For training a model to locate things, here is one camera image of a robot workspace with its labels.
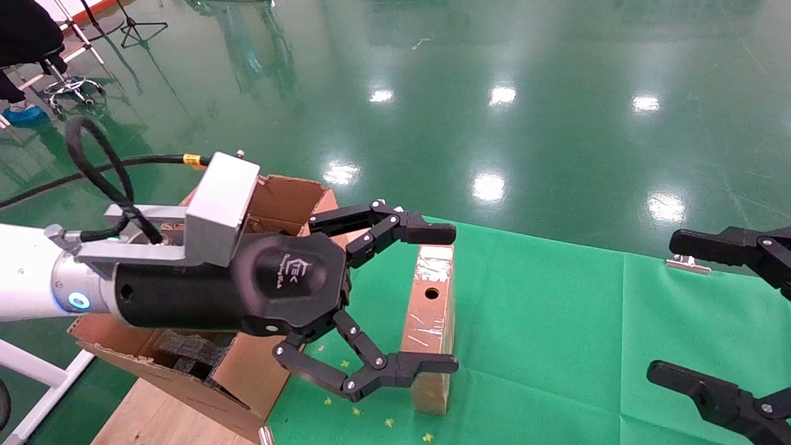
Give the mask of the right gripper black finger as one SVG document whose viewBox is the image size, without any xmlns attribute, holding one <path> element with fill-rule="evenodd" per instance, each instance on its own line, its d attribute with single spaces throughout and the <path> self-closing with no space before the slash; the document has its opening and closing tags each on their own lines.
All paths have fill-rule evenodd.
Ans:
<svg viewBox="0 0 791 445">
<path fill-rule="evenodd" d="M 790 389 L 755 397 L 734 383 L 663 360 L 650 363 L 647 380 L 683 394 L 704 422 L 746 437 L 753 444 L 790 443 Z"/>
<path fill-rule="evenodd" d="M 720 265 L 746 266 L 790 299 L 790 228 L 754 231 L 729 226 L 719 234 L 677 230 L 669 250 Z"/>
</svg>

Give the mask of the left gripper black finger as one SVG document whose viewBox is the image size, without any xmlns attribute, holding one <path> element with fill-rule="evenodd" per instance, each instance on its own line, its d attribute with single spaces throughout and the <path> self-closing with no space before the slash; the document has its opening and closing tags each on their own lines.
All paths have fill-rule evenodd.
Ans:
<svg viewBox="0 0 791 445">
<path fill-rule="evenodd" d="M 381 387 L 410 388 L 423 373 L 452 374 L 459 369 L 457 358 L 452 354 L 399 351 L 385 355 L 344 310 L 333 316 L 331 326 L 363 363 L 352 375 L 305 355 L 299 347 L 306 344 L 306 340 L 296 333 L 289 333 L 279 342 L 273 355 L 292 375 L 350 402 L 359 402 Z"/>
<path fill-rule="evenodd" d="M 455 225 L 427 222 L 423 215 L 396 210 L 384 200 L 311 214 L 308 228 L 312 234 L 322 233 L 330 238 L 363 231 L 345 246 L 345 262 L 349 268 L 361 267 L 394 242 L 452 245 L 457 239 Z"/>
</svg>

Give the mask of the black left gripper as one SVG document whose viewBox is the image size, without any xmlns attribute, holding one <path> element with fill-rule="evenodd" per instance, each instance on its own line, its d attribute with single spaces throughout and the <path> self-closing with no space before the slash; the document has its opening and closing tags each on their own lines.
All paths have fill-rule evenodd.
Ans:
<svg viewBox="0 0 791 445">
<path fill-rule="evenodd" d="M 121 317 L 131 326 L 319 337 L 349 301 L 347 253 L 330 237 L 245 234 L 226 267 L 121 264 Z"/>
</svg>

